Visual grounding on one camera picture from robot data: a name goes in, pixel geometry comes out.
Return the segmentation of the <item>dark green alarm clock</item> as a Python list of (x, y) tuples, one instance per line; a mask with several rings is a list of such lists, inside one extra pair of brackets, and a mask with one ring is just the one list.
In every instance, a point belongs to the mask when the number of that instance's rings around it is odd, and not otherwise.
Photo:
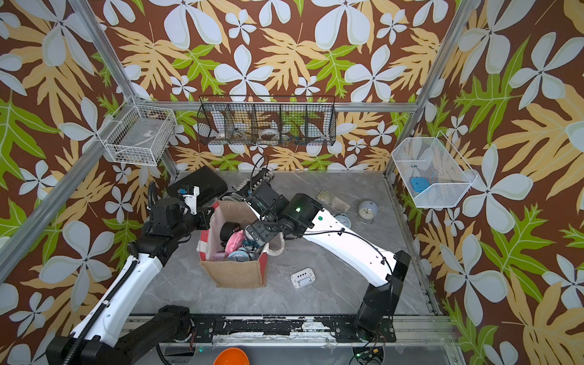
[(258, 241), (248, 231), (245, 231), (245, 240), (244, 240), (243, 246), (250, 247), (253, 250), (261, 247), (261, 245), (258, 243)]

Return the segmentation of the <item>pink twin-bell alarm clock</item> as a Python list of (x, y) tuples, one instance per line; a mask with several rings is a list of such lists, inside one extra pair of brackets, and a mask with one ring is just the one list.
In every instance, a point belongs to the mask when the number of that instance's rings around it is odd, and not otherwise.
[(228, 239), (225, 246), (226, 254), (230, 255), (231, 253), (240, 249), (240, 247), (243, 246), (244, 240), (246, 240), (246, 234), (244, 230), (234, 232)]

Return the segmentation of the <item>mirror digital clock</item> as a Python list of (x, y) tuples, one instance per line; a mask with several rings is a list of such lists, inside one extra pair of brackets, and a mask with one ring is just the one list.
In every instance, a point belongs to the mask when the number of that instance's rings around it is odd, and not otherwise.
[(331, 210), (336, 211), (338, 214), (346, 214), (351, 208), (347, 202), (343, 201), (325, 189), (319, 192), (319, 194), (316, 196), (316, 199), (322, 202), (324, 205), (330, 207)]

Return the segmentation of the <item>canvas bag with red sides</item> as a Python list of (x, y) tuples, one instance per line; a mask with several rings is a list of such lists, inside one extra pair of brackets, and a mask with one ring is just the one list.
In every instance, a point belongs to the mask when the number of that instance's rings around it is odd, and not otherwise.
[(246, 262), (221, 260), (220, 233), (224, 224), (238, 223), (243, 228), (258, 218), (245, 202), (217, 201), (212, 207), (210, 228), (201, 232), (197, 246), (200, 263), (218, 287), (252, 289), (266, 286), (266, 268), (270, 256), (279, 256), (284, 251), (284, 238), (274, 237), (260, 249), (259, 258)]

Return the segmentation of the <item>light blue twin-bell alarm clock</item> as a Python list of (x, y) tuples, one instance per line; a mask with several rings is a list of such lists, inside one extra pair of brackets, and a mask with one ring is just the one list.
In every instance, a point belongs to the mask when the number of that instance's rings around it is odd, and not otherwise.
[(351, 229), (352, 223), (346, 214), (336, 214), (335, 219), (348, 229)]

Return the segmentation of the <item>small white digital clock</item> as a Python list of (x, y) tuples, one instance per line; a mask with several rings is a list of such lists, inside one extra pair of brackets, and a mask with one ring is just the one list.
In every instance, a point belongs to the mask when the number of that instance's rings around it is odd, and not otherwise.
[(296, 289), (306, 287), (313, 284), (316, 281), (316, 275), (313, 269), (306, 268), (299, 272), (296, 272), (290, 276), (291, 282)]

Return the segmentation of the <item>grey round globe clock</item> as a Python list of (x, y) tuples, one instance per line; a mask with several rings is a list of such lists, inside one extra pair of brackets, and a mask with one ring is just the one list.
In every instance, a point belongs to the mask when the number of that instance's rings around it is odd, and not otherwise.
[(371, 200), (363, 200), (357, 209), (357, 219), (364, 224), (372, 224), (379, 214), (379, 206)]

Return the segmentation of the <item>black twin-bell alarm clock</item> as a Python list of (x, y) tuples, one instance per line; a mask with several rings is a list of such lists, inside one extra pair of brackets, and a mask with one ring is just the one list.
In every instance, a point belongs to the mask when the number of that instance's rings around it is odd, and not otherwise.
[(238, 231), (241, 230), (240, 224), (237, 222), (225, 222), (220, 229), (220, 240), (222, 243), (227, 243), (229, 239)]

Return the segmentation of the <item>cream and blue alarm clock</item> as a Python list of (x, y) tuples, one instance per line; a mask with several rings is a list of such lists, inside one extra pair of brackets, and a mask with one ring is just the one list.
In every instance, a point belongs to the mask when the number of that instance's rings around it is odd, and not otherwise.
[(240, 248), (230, 253), (227, 257), (227, 261), (230, 262), (249, 262), (251, 261), (251, 255), (245, 248)]

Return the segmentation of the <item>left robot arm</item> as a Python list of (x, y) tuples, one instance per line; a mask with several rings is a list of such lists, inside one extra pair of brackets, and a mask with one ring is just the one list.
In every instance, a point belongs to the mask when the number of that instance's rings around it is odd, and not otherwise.
[(186, 307), (166, 305), (143, 327), (122, 335), (135, 304), (181, 243), (194, 231), (207, 230), (214, 208), (197, 206), (194, 185), (178, 188), (178, 197), (158, 199), (148, 188), (150, 217), (142, 236), (129, 245), (130, 255), (114, 283), (71, 334), (48, 345), (50, 364), (134, 364), (166, 339), (187, 341), (193, 323)]

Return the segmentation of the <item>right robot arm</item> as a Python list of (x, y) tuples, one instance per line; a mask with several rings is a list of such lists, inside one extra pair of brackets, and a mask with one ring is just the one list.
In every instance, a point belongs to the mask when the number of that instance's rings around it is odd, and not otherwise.
[(298, 193), (288, 200), (263, 182), (251, 188), (245, 202), (258, 219), (245, 228), (246, 235), (266, 244), (281, 236), (304, 238), (327, 249), (369, 282), (354, 319), (357, 337), (372, 342), (383, 333), (382, 321), (395, 314), (411, 257), (400, 250), (384, 250), (344, 226), (320, 202)]

